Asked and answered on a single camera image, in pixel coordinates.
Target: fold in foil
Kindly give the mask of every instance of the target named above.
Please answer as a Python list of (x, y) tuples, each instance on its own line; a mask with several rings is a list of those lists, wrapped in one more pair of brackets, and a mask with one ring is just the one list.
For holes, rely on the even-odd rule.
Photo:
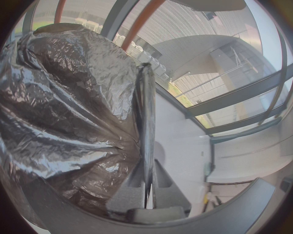
[(77, 24), (39, 28), (3, 49), (0, 179), (27, 220), (41, 226), (20, 189), (36, 177), (106, 215), (140, 158), (138, 76), (121, 48)]

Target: red pole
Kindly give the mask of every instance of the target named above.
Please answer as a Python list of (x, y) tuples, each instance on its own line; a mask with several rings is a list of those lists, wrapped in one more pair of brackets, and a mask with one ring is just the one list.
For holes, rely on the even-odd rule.
[(65, 2), (66, 2), (66, 0), (59, 0), (59, 2), (58, 2), (57, 8), (56, 8), (56, 13), (55, 13), (55, 18), (54, 18), (54, 24), (60, 23), (61, 15), (63, 12)]
[(142, 10), (139, 16), (136, 18), (135, 22), (131, 26), (125, 40), (121, 46), (121, 48), (126, 51), (128, 46), (130, 45), (133, 38), (136, 36), (138, 31), (144, 25), (144, 23), (148, 20), (148, 18), (155, 12), (156, 9), (159, 8), (160, 5), (163, 4), (165, 0), (151, 0), (146, 7)]

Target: crumpled foil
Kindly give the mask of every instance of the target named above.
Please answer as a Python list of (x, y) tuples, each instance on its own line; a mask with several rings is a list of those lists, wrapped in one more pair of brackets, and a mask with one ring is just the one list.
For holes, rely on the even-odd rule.
[(77, 24), (48, 25), (4, 48), (0, 179), (13, 184), (5, 189), (23, 200), (14, 204), (26, 219), (40, 226), (13, 192), (36, 177), (106, 215), (106, 201), (140, 157), (137, 76), (121, 48)]

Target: orange pole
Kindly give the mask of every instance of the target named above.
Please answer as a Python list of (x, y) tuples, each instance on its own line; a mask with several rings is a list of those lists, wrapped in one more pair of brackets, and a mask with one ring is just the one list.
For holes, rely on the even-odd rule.
[(151, 0), (146, 7), (142, 10), (139, 16), (134, 21), (133, 25), (131, 26), (125, 40), (121, 46), (121, 48), (126, 51), (129, 47), (131, 41), (136, 36), (138, 31), (144, 25), (144, 23), (148, 20), (148, 18), (155, 12), (156, 9), (159, 8), (160, 5), (163, 4), (165, 0)]
[(57, 8), (56, 8), (56, 13), (55, 13), (55, 18), (54, 18), (54, 24), (60, 23), (61, 15), (63, 12), (65, 2), (66, 2), (66, 0), (59, 0), (59, 2), (58, 2)]

